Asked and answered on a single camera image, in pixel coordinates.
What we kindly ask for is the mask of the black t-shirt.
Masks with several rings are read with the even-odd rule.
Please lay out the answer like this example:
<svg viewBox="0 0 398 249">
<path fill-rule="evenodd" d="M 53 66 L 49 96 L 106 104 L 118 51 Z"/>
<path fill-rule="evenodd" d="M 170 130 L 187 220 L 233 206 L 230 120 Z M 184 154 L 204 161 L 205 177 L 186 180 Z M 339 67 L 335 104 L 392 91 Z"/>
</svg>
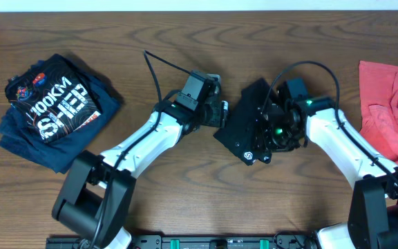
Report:
<svg viewBox="0 0 398 249">
<path fill-rule="evenodd" d="M 255 151 L 252 148 L 257 118 L 268 102 L 278 104 L 276 95 L 268 93 L 268 90 L 269 84 L 263 78 L 244 88 L 240 100 L 230 111 L 225 127 L 214 134 L 217 141 L 248 166 L 257 160 L 265 164 L 272 160 L 272 152 Z"/>
</svg>

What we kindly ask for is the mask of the red t-shirt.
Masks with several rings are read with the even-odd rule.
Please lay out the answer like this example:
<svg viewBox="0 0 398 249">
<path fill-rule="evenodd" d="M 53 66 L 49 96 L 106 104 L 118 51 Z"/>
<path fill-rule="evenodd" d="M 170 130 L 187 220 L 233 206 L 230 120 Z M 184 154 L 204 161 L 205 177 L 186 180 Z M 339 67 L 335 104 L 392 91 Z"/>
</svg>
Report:
<svg viewBox="0 0 398 249">
<path fill-rule="evenodd" d="M 360 134 L 398 165 L 398 66 L 361 61 Z"/>
</svg>

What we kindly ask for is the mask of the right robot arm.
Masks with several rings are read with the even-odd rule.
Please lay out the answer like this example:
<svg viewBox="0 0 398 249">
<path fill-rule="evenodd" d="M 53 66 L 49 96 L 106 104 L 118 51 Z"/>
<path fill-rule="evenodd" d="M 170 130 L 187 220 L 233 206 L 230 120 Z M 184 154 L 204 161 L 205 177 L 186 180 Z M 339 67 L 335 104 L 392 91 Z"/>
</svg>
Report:
<svg viewBox="0 0 398 249">
<path fill-rule="evenodd" d="M 353 189 L 348 220 L 321 228 L 300 248 L 398 248 L 398 166 L 350 125 L 330 98 L 266 100 L 255 106 L 258 147 L 318 145 Z"/>
</svg>

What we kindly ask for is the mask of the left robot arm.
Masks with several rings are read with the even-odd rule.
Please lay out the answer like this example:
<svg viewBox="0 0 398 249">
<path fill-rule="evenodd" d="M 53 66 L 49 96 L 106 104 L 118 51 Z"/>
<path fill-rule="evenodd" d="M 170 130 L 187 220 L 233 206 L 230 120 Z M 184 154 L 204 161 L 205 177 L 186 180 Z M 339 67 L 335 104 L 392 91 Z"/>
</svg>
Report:
<svg viewBox="0 0 398 249">
<path fill-rule="evenodd" d="M 228 103 L 210 97 L 192 111 L 178 100 L 157 103 L 147 122 L 99 156 L 83 151 L 73 161 L 52 216 L 87 240 L 89 248 L 128 248 L 124 221 L 136 180 L 164 151 L 199 126 L 223 127 Z"/>
</svg>

